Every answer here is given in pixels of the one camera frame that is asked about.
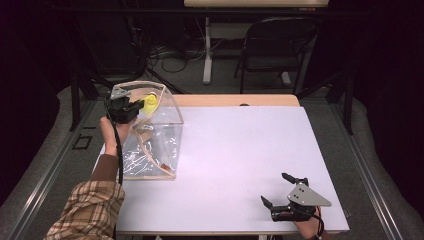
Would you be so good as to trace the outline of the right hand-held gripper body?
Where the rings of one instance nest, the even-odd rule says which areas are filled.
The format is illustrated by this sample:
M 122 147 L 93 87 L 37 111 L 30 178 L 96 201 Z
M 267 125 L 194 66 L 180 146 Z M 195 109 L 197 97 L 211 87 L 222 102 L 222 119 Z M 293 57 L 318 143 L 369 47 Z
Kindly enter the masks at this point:
M 271 219 L 278 221 L 308 221 L 317 207 L 330 207 L 332 203 L 309 187 L 307 178 L 297 178 L 298 184 L 287 195 L 286 206 L 274 206 Z

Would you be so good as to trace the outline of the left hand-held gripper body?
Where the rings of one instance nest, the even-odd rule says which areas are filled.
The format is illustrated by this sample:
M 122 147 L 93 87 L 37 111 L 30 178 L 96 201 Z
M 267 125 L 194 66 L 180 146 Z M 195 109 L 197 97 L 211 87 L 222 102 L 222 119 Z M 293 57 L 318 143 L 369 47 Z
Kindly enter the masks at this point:
M 131 122 L 138 115 L 138 105 L 130 101 L 130 91 L 114 86 L 106 99 L 108 117 L 120 124 Z

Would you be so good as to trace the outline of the yellow shuttlecock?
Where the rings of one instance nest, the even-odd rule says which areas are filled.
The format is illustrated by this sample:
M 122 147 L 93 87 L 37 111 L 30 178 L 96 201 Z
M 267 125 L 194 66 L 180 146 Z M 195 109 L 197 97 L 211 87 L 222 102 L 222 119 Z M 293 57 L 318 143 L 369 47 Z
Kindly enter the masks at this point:
M 151 114 L 156 109 L 157 105 L 157 96 L 155 94 L 149 94 L 144 98 L 142 112 L 146 115 Z

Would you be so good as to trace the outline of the clear bag with beige trim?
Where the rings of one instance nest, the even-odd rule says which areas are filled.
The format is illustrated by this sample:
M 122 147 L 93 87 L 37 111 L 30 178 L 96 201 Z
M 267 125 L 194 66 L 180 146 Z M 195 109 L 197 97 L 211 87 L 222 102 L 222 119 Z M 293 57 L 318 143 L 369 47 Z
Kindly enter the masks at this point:
M 168 88 L 150 81 L 132 81 L 115 85 L 130 91 L 130 101 L 157 96 L 158 105 L 151 114 L 142 109 L 134 118 L 122 147 L 125 180 L 173 179 L 179 159 L 183 116 Z

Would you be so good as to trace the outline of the person's right hand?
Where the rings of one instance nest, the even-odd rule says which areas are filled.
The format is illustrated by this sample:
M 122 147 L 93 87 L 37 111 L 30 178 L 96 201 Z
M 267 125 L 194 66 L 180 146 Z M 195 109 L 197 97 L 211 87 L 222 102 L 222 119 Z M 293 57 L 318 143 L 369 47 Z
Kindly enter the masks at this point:
M 317 207 L 308 221 L 295 221 L 299 233 L 305 240 L 330 240 L 321 218 L 321 208 Z

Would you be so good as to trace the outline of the person's left hand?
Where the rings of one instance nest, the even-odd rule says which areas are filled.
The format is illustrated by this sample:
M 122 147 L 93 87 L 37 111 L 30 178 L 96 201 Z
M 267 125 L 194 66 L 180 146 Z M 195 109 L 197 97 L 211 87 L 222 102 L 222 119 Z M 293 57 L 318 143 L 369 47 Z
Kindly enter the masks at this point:
M 103 116 L 99 125 L 104 139 L 105 154 L 117 156 L 118 155 L 118 142 L 123 145 L 128 137 L 130 127 L 133 121 L 127 124 L 117 124 L 116 127 L 112 126 L 111 121 Z

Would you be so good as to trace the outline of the black metal stand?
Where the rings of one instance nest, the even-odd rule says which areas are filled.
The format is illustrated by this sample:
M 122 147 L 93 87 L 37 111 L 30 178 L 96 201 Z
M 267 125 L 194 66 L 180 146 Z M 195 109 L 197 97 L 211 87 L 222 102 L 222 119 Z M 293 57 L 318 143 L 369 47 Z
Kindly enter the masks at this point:
M 71 78 L 71 103 L 72 103 L 72 125 L 71 131 L 74 131 L 81 120 L 80 93 L 88 100 L 96 100 L 99 96 L 92 80 L 92 72 L 83 66 L 78 66 Z
M 326 96 L 330 104 L 336 104 L 344 97 L 343 101 L 343 125 L 346 131 L 352 135 L 351 117 L 353 105 L 353 76 L 351 74 L 337 74 L 331 80 L 332 86 Z

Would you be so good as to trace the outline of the white table cover sheet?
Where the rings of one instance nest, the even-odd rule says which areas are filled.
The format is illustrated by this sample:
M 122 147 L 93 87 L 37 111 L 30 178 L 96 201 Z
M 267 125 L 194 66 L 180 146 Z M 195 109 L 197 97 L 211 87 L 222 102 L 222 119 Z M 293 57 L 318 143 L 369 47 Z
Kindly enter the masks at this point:
M 173 180 L 126 181 L 117 230 L 140 235 L 293 233 L 264 199 L 287 204 L 288 173 L 330 201 L 325 227 L 349 226 L 306 111 L 288 106 L 184 107 Z

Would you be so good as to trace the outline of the white-legged desk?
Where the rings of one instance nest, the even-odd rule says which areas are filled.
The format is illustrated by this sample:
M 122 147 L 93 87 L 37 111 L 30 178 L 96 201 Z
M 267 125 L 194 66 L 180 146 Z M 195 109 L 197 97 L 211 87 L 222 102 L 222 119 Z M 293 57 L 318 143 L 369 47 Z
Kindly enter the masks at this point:
M 251 10 L 253 8 L 326 8 L 329 0 L 184 0 L 184 6 L 200 10 L 235 8 L 236 10 Z M 242 39 L 249 27 L 242 23 L 214 23 L 205 18 L 205 64 L 203 83 L 210 84 L 212 79 L 212 39 Z

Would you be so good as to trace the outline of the black folding chair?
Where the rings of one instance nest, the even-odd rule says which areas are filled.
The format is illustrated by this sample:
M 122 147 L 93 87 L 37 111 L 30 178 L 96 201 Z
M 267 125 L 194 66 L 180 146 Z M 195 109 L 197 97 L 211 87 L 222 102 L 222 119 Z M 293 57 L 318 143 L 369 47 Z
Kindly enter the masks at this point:
M 240 93 L 244 91 L 246 72 L 295 72 L 295 93 L 308 45 L 318 32 L 319 23 L 311 18 L 270 17 L 252 24 L 245 34 L 234 73 L 241 73 Z

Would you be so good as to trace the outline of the metal floor rail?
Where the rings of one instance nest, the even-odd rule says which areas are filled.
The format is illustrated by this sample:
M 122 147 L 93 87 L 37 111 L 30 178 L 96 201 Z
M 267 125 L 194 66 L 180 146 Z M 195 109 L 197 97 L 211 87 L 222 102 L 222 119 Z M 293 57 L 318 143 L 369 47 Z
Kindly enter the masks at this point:
M 11 218 L 12 225 L 5 240 L 20 240 L 26 234 L 64 164 L 65 155 L 71 149 L 95 105 L 94 100 L 85 101 L 79 109 L 80 119 L 73 125 L 69 101 L 61 102 L 52 130 L 18 185 L 0 208 L 2 212 L 11 210 L 11 213 L 6 214 Z
M 398 228 L 394 217 L 377 186 L 377 182 L 371 174 L 370 168 L 366 163 L 366 159 L 364 158 L 360 147 L 358 146 L 354 136 L 350 135 L 345 128 L 341 108 L 337 104 L 330 104 L 329 107 L 336 119 L 343 138 L 348 143 L 349 149 L 353 154 L 356 171 L 358 172 L 358 175 L 364 185 L 370 202 L 388 240 L 404 240 L 400 229 Z

